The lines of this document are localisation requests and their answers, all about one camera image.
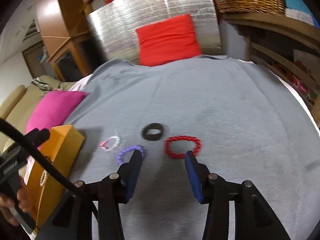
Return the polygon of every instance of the bracelet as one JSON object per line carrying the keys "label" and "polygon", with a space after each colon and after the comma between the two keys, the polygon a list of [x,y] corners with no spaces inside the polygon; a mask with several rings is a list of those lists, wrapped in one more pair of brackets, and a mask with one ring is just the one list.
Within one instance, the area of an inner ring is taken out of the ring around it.
{"label": "bracelet", "polygon": [[133,146],[130,146],[124,150],[122,150],[121,152],[118,153],[118,156],[117,156],[117,162],[119,165],[121,164],[124,164],[124,161],[122,160],[122,155],[123,154],[126,154],[128,152],[131,152],[131,151],[134,151],[134,150],[139,150],[141,153],[142,153],[142,159],[144,158],[144,149],[142,146],[140,145],[133,145]]}
{"label": "bracelet", "polygon": [[196,147],[192,150],[194,156],[198,155],[198,152],[201,149],[201,141],[197,137],[191,136],[176,136],[176,137],[169,137],[164,143],[164,152],[172,159],[184,159],[185,153],[174,153],[170,150],[170,142],[174,141],[193,141],[196,143]]}
{"label": "bracelet", "polygon": [[41,178],[40,178],[40,187],[43,187],[45,185],[45,183],[47,182],[47,179],[48,179],[48,172],[46,170],[44,170],[41,174]]}
{"label": "bracelet", "polygon": [[[47,161],[49,161],[52,164],[52,161],[50,160],[50,157],[45,156],[45,158],[47,159]],[[49,177],[49,173],[46,170],[44,170],[42,172],[42,174],[41,174],[41,178],[40,178],[40,182],[39,182],[40,187],[43,187],[45,185],[45,183],[47,182],[48,177]]]}
{"label": "bracelet", "polygon": [[[115,140],[113,145],[111,147],[106,147],[105,144],[111,140]],[[114,135],[114,136],[109,137],[104,142],[100,143],[100,148],[105,150],[106,152],[110,152],[110,151],[113,151],[116,147],[118,147],[119,143],[120,143],[120,137],[117,135]]]}
{"label": "bracelet", "polygon": [[[151,129],[159,130],[160,133],[147,134],[148,131],[151,130]],[[148,140],[148,141],[157,141],[157,140],[159,140],[159,139],[162,137],[162,135],[163,135],[163,130],[164,130],[164,128],[163,128],[163,126],[162,126],[161,124],[154,122],[154,123],[151,123],[151,124],[147,125],[147,126],[142,130],[141,135],[142,135],[143,138],[145,138],[145,139]]]}

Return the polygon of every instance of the white ring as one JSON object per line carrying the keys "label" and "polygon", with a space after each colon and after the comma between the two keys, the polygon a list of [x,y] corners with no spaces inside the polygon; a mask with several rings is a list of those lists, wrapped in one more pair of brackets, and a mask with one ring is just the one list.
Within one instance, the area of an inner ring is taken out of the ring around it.
{"label": "white ring", "polygon": [[[104,145],[111,141],[111,140],[115,140],[115,142],[113,143],[113,145],[111,147],[105,147]],[[110,152],[113,151],[116,147],[118,147],[118,145],[120,144],[120,137],[117,135],[113,135],[111,137],[109,137],[106,141],[102,142],[100,144],[100,147],[105,150],[106,152]]]}

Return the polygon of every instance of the gray tablecloth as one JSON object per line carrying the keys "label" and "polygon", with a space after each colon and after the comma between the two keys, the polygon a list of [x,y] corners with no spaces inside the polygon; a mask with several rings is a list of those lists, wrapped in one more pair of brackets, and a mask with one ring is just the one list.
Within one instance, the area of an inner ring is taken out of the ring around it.
{"label": "gray tablecloth", "polygon": [[[306,239],[319,221],[319,135],[268,70],[208,56],[153,68],[114,59],[94,72],[85,91],[88,96],[66,121],[86,136],[72,181],[100,181],[116,172],[124,147],[138,144],[147,152],[134,196],[120,207],[126,240],[202,238],[207,205],[193,197],[184,161],[163,152],[164,141],[178,135],[201,140],[197,159],[211,172],[237,183],[252,180],[291,239]],[[165,127],[159,141],[141,137],[152,122]],[[121,137],[119,147],[100,149],[112,135]],[[172,143],[176,152],[193,147]],[[234,217],[230,221],[234,228]]]}

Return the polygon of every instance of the red ring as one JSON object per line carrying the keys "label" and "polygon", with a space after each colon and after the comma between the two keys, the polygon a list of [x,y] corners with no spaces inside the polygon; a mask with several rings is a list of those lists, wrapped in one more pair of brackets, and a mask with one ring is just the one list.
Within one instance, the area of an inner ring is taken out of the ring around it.
{"label": "red ring", "polygon": [[200,151],[202,145],[201,141],[197,137],[191,137],[191,136],[175,136],[175,137],[169,137],[164,142],[164,152],[172,159],[184,159],[185,153],[174,153],[170,150],[170,142],[174,141],[192,141],[196,144],[196,147],[193,149],[194,156],[198,155],[198,152]]}

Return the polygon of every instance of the black ring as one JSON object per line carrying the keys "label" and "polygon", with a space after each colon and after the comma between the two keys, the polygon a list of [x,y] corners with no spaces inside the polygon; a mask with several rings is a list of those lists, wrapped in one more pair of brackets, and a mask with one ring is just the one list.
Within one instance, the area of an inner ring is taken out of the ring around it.
{"label": "black ring", "polygon": [[[151,129],[159,130],[160,133],[157,133],[157,134],[147,134],[148,131],[151,130]],[[163,130],[164,130],[164,128],[163,128],[163,126],[162,126],[161,124],[154,122],[154,123],[151,123],[151,124],[147,125],[147,126],[143,129],[141,135],[142,135],[143,138],[145,138],[145,139],[148,140],[148,141],[157,141],[157,140],[159,140],[159,139],[162,137],[162,135],[163,135]]]}

